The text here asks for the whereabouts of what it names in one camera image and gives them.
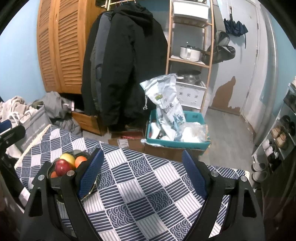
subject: gray storage bin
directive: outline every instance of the gray storage bin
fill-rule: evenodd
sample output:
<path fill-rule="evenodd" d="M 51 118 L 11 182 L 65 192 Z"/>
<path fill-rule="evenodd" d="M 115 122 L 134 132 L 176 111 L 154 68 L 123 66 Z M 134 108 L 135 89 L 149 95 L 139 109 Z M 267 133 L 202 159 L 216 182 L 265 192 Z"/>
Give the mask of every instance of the gray storage bin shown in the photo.
<path fill-rule="evenodd" d="M 17 148 L 24 152 L 32 141 L 39 135 L 45 127 L 51 124 L 48 115 L 45 112 L 44 106 L 42 106 L 36 114 L 31 116 L 22 125 L 26 129 L 26 135 L 23 139 L 18 141 L 15 145 Z"/>

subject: yellow apple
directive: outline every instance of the yellow apple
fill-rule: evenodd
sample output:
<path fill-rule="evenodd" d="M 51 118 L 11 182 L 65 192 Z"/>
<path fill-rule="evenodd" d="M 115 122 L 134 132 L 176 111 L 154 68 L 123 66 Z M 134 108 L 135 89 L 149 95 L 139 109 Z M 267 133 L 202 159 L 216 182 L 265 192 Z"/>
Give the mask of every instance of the yellow apple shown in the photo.
<path fill-rule="evenodd" d="M 75 167 L 75 157 L 71 154 L 64 153 L 60 156 L 60 159 L 64 159 L 67 162 L 69 162 L 73 167 Z"/>

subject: louvered wardrobe door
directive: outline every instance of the louvered wardrobe door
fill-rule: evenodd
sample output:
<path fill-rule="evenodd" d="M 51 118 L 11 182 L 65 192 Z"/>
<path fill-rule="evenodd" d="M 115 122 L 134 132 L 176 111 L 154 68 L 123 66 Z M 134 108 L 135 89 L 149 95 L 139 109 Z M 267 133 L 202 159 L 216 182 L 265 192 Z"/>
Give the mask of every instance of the louvered wardrobe door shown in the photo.
<path fill-rule="evenodd" d="M 81 17 L 79 14 L 85 15 L 85 11 L 79 7 L 78 0 L 57 0 L 57 21 L 54 28 L 61 88 L 63 92 L 75 94 L 81 93 L 85 52 L 85 46 L 81 44 L 85 43 L 85 27 L 78 26 L 78 18 Z"/>
<path fill-rule="evenodd" d="M 37 52 L 44 87 L 47 92 L 61 92 L 54 54 L 55 0 L 40 0 L 37 20 Z"/>

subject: umbrella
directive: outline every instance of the umbrella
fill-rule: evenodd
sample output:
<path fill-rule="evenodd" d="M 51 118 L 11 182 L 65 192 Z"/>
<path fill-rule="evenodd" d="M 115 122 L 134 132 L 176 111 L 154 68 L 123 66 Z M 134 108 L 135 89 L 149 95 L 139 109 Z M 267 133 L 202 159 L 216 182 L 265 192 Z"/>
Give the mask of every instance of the umbrella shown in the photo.
<path fill-rule="evenodd" d="M 236 37 L 239 37 L 244 34 L 244 48 L 246 48 L 247 45 L 247 39 L 246 39 L 246 33 L 248 32 L 248 29 L 244 24 L 242 24 L 240 21 L 235 23 L 232 19 L 232 14 L 230 14 L 230 20 L 224 19 L 224 25 L 226 29 L 227 34 L 232 34 Z"/>

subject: floor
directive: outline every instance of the floor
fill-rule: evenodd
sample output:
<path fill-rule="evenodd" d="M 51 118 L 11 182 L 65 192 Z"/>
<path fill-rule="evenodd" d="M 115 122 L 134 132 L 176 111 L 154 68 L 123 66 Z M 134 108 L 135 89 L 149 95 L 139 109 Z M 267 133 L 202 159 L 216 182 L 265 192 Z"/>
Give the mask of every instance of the floor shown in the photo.
<path fill-rule="evenodd" d="M 230 167 L 249 171 L 252 175 L 251 165 L 253 163 L 252 135 L 246 128 L 241 117 L 208 109 L 205 116 L 208 124 L 212 144 L 207 153 L 200 157 L 200 161 L 208 165 Z M 87 131 L 83 136 L 108 143 L 111 135 L 101 137 Z"/>

